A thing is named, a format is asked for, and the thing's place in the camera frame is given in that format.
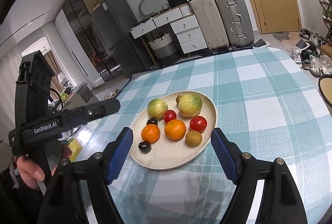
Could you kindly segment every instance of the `tangerine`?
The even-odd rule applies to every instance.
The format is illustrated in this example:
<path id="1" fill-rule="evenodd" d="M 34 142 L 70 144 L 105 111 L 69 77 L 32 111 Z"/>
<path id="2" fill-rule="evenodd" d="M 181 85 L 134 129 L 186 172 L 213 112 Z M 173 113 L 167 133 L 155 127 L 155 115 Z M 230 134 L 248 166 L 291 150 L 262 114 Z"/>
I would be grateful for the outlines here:
<path id="1" fill-rule="evenodd" d="M 186 134 L 186 125 L 181 120 L 174 119 L 165 125 L 164 131 L 169 139 L 179 140 Z"/>
<path id="2" fill-rule="evenodd" d="M 160 138 L 160 129 L 155 124 L 148 124 L 142 129 L 141 137 L 146 142 L 155 143 Z"/>

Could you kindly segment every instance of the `white drawer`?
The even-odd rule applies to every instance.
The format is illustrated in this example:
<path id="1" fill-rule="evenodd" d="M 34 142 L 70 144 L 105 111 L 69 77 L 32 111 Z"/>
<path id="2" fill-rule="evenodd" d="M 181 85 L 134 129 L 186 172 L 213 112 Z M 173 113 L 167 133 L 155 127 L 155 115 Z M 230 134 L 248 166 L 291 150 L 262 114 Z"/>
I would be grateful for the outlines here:
<path id="1" fill-rule="evenodd" d="M 146 34 L 148 32 L 151 32 L 156 28 L 154 22 L 152 19 L 144 22 L 143 24 L 140 24 L 139 26 L 136 26 L 135 29 L 131 31 L 132 37 L 134 39 L 139 38 L 143 34 Z"/>
<path id="2" fill-rule="evenodd" d="M 194 40 L 203 37 L 203 33 L 200 27 L 192 28 L 183 32 L 176 34 L 180 43 L 184 43 L 190 40 Z"/>
<path id="3" fill-rule="evenodd" d="M 188 4 L 180 7 L 180 10 L 181 10 L 182 15 L 184 17 L 189 16 L 190 14 L 192 14 L 191 11 L 190 11 L 190 7 L 189 7 Z"/>
<path id="4" fill-rule="evenodd" d="M 177 20 L 176 22 L 171 23 L 172 29 L 175 34 L 183 32 L 188 29 L 192 29 L 198 27 L 198 22 L 195 15 L 189 16 L 187 18 L 183 18 Z"/>
<path id="5" fill-rule="evenodd" d="M 173 20 L 180 19 L 182 18 L 182 13 L 179 8 L 170 10 L 164 14 L 159 15 L 158 17 L 155 17 L 153 19 L 154 23 L 156 24 L 157 27 L 160 27 L 164 24 L 170 23 Z"/>
<path id="6" fill-rule="evenodd" d="M 185 43 L 180 44 L 183 50 L 183 53 L 193 52 L 195 50 L 205 49 L 208 46 L 206 45 L 204 37 L 197 38 L 194 40 L 187 41 Z"/>

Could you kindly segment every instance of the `finger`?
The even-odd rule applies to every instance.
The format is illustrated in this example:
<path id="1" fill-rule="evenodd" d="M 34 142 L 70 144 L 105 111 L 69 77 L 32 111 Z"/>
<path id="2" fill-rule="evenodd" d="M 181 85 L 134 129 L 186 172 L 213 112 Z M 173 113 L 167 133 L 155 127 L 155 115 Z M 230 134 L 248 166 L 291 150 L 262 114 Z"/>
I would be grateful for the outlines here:
<path id="1" fill-rule="evenodd" d="M 71 149 L 69 148 L 69 146 L 67 144 L 63 144 L 62 146 L 62 156 L 61 156 L 61 159 L 68 159 L 69 156 L 72 155 L 72 151 Z M 53 176 L 53 174 L 55 173 L 55 170 L 58 166 L 55 166 L 52 171 L 51 171 L 51 174 Z"/>
<path id="2" fill-rule="evenodd" d="M 72 151 L 71 149 L 69 148 L 69 146 L 67 144 L 63 144 L 62 146 L 62 158 L 63 159 L 68 159 L 69 156 L 72 155 Z"/>
<path id="3" fill-rule="evenodd" d="M 27 156 L 21 156 L 17 159 L 17 168 L 23 182 L 32 189 L 39 188 L 36 180 L 44 181 L 45 179 L 45 174 L 41 167 Z"/>

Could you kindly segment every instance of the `beige plate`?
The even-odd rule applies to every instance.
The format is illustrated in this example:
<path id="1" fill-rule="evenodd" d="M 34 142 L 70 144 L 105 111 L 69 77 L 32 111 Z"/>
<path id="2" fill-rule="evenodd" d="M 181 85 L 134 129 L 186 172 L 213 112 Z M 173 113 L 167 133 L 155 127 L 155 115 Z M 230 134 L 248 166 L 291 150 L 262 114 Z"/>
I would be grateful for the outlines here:
<path id="1" fill-rule="evenodd" d="M 203 140 L 200 145 L 196 147 L 189 147 L 185 143 L 185 138 L 178 141 L 168 139 L 164 132 L 166 123 L 164 120 L 159 120 L 158 127 L 160 129 L 160 138 L 157 142 L 151 144 L 152 149 L 148 154 L 143 154 L 138 149 L 138 144 L 143 141 L 141 131 L 146 126 L 147 120 L 150 118 L 146 109 L 144 109 L 144 111 L 140 113 L 131 125 L 131 129 L 134 133 L 134 141 L 130 149 L 130 154 L 137 163 L 149 169 L 172 169 L 186 164 L 190 160 L 194 159 L 207 146 L 210 141 L 211 131 L 216 126 L 217 119 L 217 109 L 212 100 L 202 93 L 193 91 L 171 93 L 163 96 L 161 99 L 167 103 L 170 110 L 174 110 L 176 112 L 177 119 L 180 119 L 185 123 L 188 132 L 190 130 L 189 122 L 191 118 L 184 117 L 179 114 L 175 101 L 178 95 L 188 93 L 198 94 L 203 101 L 202 110 L 199 115 L 203 116 L 207 120 L 207 127 L 205 131 L 202 132 Z"/>

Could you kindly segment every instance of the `blue checkered tablecloth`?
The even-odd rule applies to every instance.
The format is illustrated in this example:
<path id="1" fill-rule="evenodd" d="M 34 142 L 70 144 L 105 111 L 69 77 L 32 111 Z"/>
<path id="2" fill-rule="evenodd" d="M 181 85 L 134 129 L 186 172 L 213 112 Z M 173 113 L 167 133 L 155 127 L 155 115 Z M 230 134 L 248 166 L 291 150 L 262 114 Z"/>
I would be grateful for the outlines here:
<path id="1" fill-rule="evenodd" d="M 102 151 L 150 100 L 183 90 L 213 100 L 217 127 L 242 151 L 262 160 L 283 158 L 308 223 L 319 221 L 332 201 L 332 118 L 306 75 L 278 49 L 211 56 L 132 80 L 118 97 L 120 111 L 100 121 L 79 159 Z M 259 182 L 247 223 L 255 223 Z M 126 224 L 219 223 L 235 190 L 211 144 L 188 164 L 167 171 L 146 169 L 128 155 L 109 188 Z"/>

